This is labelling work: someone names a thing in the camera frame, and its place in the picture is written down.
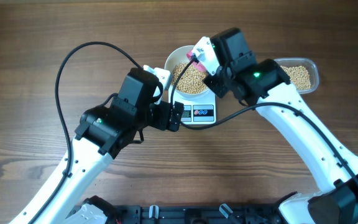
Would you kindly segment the pink plastic measuring scoop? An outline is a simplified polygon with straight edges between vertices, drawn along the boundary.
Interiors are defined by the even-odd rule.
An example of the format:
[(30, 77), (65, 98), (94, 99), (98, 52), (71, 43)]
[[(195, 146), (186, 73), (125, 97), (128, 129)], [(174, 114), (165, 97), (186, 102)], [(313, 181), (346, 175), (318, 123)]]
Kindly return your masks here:
[(201, 48), (189, 50), (186, 54), (189, 60), (192, 60), (192, 65), (195, 66), (199, 71), (206, 72), (206, 54)]

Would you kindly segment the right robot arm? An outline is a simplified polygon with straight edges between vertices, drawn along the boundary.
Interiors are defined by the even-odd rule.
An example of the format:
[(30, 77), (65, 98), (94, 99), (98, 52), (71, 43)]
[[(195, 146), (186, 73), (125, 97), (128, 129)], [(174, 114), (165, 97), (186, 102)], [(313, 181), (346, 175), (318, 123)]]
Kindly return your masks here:
[(193, 54), (208, 72), (205, 84), (218, 97), (231, 91), (256, 110), (294, 148), (318, 191), (294, 194), (278, 206), (288, 223), (357, 223), (358, 156), (319, 120), (279, 64), (258, 62), (240, 29), (203, 37)]

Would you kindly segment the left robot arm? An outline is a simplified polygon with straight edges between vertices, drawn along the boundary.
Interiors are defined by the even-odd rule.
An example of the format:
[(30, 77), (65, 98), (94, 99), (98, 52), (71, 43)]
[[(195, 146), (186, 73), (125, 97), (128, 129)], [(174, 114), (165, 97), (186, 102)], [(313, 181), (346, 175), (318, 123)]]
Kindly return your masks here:
[(95, 205), (70, 212), (90, 186), (124, 147), (142, 143), (147, 126), (178, 130), (183, 105), (171, 106), (161, 96), (172, 74), (162, 68), (133, 68), (120, 92), (108, 98), (110, 107), (99, 105), (85, 111), (75, 137), (52, 175), (13, 223), (102, 223), (110, 217)]

